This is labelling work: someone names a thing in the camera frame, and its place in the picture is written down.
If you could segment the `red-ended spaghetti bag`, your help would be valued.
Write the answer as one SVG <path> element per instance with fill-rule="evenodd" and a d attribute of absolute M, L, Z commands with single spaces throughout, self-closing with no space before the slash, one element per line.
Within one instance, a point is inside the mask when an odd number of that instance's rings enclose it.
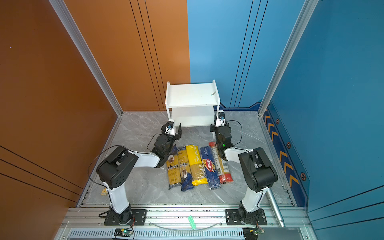
<path fill-rule="evenodd" d="M 233 182 L 233 178 L 229 169 L 229 165 L 226 161 L 224 161 L 218 152 L 218 148 L 216 147 L 216 142 L 210 142 L 209 146 L 211 147 L 213 157 L 215 160 L 216 172 L 218 173 L 219 180 L 221 184 L 231 183 Z"/>

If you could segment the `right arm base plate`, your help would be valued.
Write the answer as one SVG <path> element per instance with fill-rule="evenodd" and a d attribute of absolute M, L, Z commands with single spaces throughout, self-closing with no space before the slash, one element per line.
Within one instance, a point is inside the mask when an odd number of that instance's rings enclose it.
<path fill-rule="evenodd" d="M 229 226 L 235 225 L 260 225 L 266 226 L 267 217 L 263 209 L 258 209 L 252 213 L 246 212 L 243 208 L 226 209 L 226 222 Z"/>

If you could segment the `right green circuit board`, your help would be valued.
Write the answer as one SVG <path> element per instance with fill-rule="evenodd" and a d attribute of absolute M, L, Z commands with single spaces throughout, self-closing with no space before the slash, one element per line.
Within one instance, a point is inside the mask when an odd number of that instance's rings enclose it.
<path fill-rule="evenodd" d="M 262 228 L 243 228 L 243 236 L 245 240 L 257 240 L 259 236 L 264 233 L 265 230 Z"/>

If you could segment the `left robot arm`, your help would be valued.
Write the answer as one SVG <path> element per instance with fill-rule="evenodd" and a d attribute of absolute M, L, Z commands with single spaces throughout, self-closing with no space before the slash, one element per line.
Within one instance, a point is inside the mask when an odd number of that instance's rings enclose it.
<path fill-rule="evenodd" d="M 97 174 L 107 188 L 111 201 L 107 215 L 119 225 L 134 223 L 134 213 L 125 187 L 131 171 L 139 167 L 162 167 L 171 155 L 174 142 L 182 137 L 182 125 L 177 126 L 174 120 L 169 120 L 161 130 L 162 133 L 157 137 L 149 153 L 140 153 L 124 146 L 117 146 L 97 167 Z"/>

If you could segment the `white two-tier shelf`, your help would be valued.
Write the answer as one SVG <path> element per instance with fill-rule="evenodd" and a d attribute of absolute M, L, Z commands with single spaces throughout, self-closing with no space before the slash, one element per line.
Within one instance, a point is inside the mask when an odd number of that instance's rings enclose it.
<path fill-rule="evenodd" d="M 199 84 L 167 83 L 165 106 L 169 120 L 177 126 L 210 126 L 215 122 L 215 110 L 220 109 L 216 81 Z"/>

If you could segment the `green circuit board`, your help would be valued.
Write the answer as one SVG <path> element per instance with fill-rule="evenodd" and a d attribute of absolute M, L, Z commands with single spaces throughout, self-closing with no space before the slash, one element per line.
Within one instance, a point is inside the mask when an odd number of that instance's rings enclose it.
<path fill-rule="evenodd" d="M 132 229 L 127 229 L 127 228 L 118 229 L 118 228 L 116 228 L 115 232 L 114 232 L 114 237 L 117 239 L 129 239 L 129 238 L 132 239 L 134 237 L 134 233 L 133 233 Z"/>
<path fill-rule="evenodd" d="M 264 233 L 265 230 L 262 228 L 243 228 L 243 236 L 245 240 L 257 240 L 259 236 Z"/>

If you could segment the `Ankara spaghetti bag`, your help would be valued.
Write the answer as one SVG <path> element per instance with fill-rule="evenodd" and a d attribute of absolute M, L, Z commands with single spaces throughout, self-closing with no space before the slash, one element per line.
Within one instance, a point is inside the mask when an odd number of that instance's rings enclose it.
<path fill-rule="evenodd" d="M 181 175 L 181 191 L 186 192 L 194 188 L 193 185 L 193 176 L 191 173 L 191 168 L 189 165 L 189 159 L 187 154 L 186 147 L 178 149 L 178 158 L 179 158 L 179 170 Z"/>
<path fill-rule="evenodd" d="M 182 184 L 178 149 L 176 145 L 171 148 L 171 153 L 167 158 L 167 174 L 169 179 L 169 190 Z"/>

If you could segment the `aluminium front rail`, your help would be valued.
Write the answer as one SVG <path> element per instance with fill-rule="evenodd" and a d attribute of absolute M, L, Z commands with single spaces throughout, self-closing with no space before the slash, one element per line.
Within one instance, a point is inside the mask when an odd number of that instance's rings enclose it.
<path fill-rule="evenodd" d="M 265 233 L 258 240 L 315 240 L 317 236 L 302 208 L 280 207 L 285 227 L 277 223 L 272 208 L 263 205 L 267 225 L 235 225 L 226 222 L 226 209 L 234 205 L 133 205 L 133 209 L 147 210 L 143 226 L 105 226 L 107 208 L 70 208 L 64 217 L 56 240 L 244 240 L 243 228 L 262 228 Z M 197 228 L 191 229 L 188 216 Z M 132 229 L 131 239 L 117 239 L 115 229 Z"/>

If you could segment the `yellow Pastatime spaghetti bag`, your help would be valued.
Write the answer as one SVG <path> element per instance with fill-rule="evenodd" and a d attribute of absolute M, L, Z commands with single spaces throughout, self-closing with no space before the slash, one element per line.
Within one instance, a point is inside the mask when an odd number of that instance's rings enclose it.
<path fill-rule="evenodd" d="M 199 186 L 208 183 L 205 175 L 204 165 L 200 156 L 199 147 L 195 145 L 186 146 L 189 165 L 193 177 L 193 185 Z"/>

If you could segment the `left green circuit board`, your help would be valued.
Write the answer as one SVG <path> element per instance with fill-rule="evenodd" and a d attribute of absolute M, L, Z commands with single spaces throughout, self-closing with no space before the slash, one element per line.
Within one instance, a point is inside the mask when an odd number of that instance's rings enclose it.
<path fill-rule="evenodd" d="M 114 232 L 114 237 L 117 239 L 129 239 L 129 238 L 132 239 L 134 237 L 134 233 L 133 233 L 132 229 L 127 229 L 127 228 L 118 229 L 118 228 L 116 228 L 115 232 Z"/>

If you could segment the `silver metal cylinder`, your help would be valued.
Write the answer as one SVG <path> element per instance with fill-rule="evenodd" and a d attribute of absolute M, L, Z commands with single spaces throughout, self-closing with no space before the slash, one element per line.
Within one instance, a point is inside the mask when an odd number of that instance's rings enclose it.
<path fill-rule="evenodd" d="M 279 206 L 278 206 L 278 204 L 276 202 L 275 196 L 274 196 L 274 194 L 273 194 L 273 192 L 272 192 L 272 190 L 270 188 L 267 189 L 266 196 L 267 196 L 267 198 L 268 198 L 268 200 L 270 202 L 270 206 L 271 206 L 272 211 L 273 211 L 273 213 L 275 215 L 277 223 L 279 224 L 279 226 L 281 228 L 284 228 L 286 226 L 285 222 L 284 222 L 284 218 L 283 218 L 283 216 L 281 214 L 281 211 L 279 209 Z"/>

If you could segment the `green ridged plastic piece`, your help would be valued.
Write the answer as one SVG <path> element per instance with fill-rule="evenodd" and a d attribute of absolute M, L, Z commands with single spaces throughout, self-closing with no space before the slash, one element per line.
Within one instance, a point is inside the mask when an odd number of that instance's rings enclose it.
<path fill-rule="evenodd" d="M 192 216 L 188 216 L 188 221 L 189 221 L 189 224 L 191 226 L 191 229 L 195 230 L 197 228 L 197 226 L 196 226 L 196 223 L 194 221 L 194 218 Z"/>

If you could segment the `blue Barilla spaghetti box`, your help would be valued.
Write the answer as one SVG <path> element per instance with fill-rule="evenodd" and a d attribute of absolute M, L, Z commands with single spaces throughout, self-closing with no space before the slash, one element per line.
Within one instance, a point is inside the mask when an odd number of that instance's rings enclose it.
<path fill-rule="evenodd" d="M 211 147 L 200 147 L 200 154 L 203 161 L 203 166 L 206 173 L 209 189 L 215 190 L 220 188 L 221 183 L 219 175 L 216 171 L 215 160 Z"/>

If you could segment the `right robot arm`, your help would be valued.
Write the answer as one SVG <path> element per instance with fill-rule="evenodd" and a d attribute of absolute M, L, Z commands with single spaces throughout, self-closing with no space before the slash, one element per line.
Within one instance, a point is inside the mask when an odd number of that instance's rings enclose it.
<path fill-rule="evenodd" d="M 273 184 L 278 181 L 278 174 L 264 149 L 247 150 L 235 147 L 229 124 L 212 124 L 210 131 L 215 133 L 220 158 L 239 163 L 248 186 L 244 198 L 240 201 L 239 221 L 244 225 L 266 225 L 265 212 L 260 204 L 264 196 L 267 196 L 278 224 L 284 227 L 283 216 L 271 190 Z"/>

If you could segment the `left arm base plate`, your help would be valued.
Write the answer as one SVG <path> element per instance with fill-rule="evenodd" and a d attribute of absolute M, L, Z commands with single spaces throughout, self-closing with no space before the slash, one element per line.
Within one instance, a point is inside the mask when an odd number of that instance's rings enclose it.
<path fill-rule="evenodd" d="M 105 226 L 143 226 L 147 217 L 145 209 L 127 209 L 121 214 L 109 209 L 104 221 Z"/>

